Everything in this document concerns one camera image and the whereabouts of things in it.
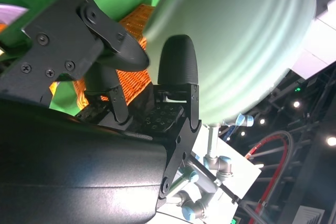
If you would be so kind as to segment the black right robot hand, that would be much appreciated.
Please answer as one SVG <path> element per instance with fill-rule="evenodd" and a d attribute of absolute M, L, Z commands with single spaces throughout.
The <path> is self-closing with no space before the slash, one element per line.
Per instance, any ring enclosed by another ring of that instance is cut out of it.
<path fill-rule="evenodd" d="M 154 107 L 134 132 L 118 70 L 149 66 L 94 0 L 52 0 L 1 73 L 1 223 L 146 223 L 201 127 L 192 40 L 164 44 Z"/>

